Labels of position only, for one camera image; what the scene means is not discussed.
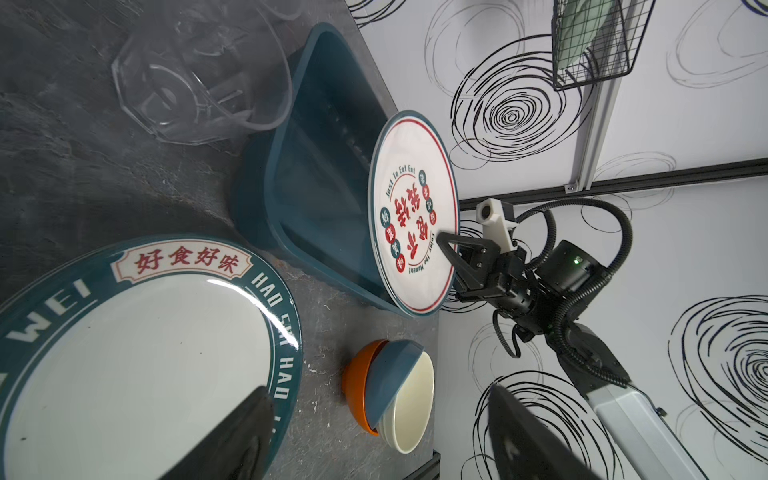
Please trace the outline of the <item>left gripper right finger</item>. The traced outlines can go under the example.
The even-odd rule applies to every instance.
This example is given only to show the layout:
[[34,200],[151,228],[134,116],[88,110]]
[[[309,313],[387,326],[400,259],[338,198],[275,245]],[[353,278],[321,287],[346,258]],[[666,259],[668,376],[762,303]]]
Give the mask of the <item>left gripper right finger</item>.
[[490,389],[489,434],[500,479],[598,479],[509,391]]

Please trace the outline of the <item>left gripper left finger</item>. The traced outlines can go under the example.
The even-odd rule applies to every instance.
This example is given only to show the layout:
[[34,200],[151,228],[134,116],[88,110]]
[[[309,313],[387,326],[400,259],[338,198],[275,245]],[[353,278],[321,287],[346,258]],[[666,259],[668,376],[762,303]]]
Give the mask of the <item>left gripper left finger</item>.
[[257,387],[165,479],[261,479],[267,469],[274,426],[268,390]]

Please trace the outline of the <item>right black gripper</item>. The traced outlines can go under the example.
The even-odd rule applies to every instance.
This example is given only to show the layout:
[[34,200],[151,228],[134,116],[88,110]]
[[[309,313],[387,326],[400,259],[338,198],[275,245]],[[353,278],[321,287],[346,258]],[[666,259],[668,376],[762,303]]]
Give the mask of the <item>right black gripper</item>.
[[456,273],[447,303],[485,302],[530,333],[552,322],[557,298],[525,270],[523,251],[501,253],[492,240],[448,232],[437,235],[437,245]]

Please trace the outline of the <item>white plate red characters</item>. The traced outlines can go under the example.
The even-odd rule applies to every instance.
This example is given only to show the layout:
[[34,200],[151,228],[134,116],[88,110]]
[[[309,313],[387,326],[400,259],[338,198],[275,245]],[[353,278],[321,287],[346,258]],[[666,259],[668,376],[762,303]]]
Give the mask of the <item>white plate red characters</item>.
[[422,114],[391,117],[374,148],[367,193],[373,255],[381,281],[403,314],[437,313],[455,269],[437,237],[457,234],[458,189],[448,151]]

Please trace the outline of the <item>teal rim hao wei plate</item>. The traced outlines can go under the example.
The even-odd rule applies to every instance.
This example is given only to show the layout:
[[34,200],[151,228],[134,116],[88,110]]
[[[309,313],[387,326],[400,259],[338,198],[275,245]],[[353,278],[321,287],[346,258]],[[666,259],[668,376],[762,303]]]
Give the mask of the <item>teal rim hao wei plate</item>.
[[1,475],[158,479],[250,394],[270,466],[299,393],[292,293],[258,254],[199,235],[81,256],[1,307]]

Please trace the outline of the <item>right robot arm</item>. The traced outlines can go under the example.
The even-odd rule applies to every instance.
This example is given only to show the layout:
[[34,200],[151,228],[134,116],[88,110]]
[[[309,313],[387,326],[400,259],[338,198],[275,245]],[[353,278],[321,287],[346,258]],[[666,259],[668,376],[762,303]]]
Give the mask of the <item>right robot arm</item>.
[[514,358],[520,355],[520,342],[545,336],[574,387],[642,478],[702,479],[702,469],[612,351],[594,332],[575,323],[631,250],[631,224],[621,212],[616,217],[622,240],[606,267],[583,250],[557,242],[553,226],[544,250],[532,262],[516,251],[507,225],[501,227],[499,242],[440,233],[437,244],[454,267],[458,300],[493,306],[494,326],[499,317],[515,321],[509,337],[498,337]]

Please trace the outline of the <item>teal plastic bin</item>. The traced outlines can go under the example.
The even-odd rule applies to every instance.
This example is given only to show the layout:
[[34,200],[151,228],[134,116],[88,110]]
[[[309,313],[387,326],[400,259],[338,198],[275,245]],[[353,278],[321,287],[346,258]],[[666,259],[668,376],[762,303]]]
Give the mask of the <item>teal plastic bin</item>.
[[315,25],[288,62],[293,103],[279,127],[254,134],[244,150],[234,225],[258,249],[406,316],[383,283],[369,229],[369,173],[386,111],[331,24]]

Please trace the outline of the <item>cream bowl teal outside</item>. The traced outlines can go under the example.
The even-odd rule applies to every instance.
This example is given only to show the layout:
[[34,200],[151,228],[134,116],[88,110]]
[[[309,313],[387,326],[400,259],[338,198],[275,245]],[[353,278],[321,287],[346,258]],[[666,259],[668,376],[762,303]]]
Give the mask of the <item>cream bowl teal outside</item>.
[[369,426],[395,451],[413,452],[428,426],[434,389],[433,362],[424,347],[411,340],[387,342],[366,381]]

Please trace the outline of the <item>orange bowl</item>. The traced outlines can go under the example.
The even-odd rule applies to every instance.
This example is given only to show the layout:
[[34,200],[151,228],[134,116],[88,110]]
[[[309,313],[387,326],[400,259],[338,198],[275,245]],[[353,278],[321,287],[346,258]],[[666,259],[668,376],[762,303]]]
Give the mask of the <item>orange bowl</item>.
[[389,343],[388,340],[375,340],[364,346],[347,364],[342,375],[341,389],[348,409],[357,424],[374,437],[378,433],[370,425],[366,414],[366,386],[373,361]]

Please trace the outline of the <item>green item in basket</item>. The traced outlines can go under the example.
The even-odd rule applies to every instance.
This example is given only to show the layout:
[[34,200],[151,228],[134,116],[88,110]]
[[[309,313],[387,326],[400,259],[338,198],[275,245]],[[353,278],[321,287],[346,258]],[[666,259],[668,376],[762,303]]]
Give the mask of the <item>green item in basket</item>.
[[553,26],[553,63],[556,70],[577,64],[603,28],[614,1],[559,1]]

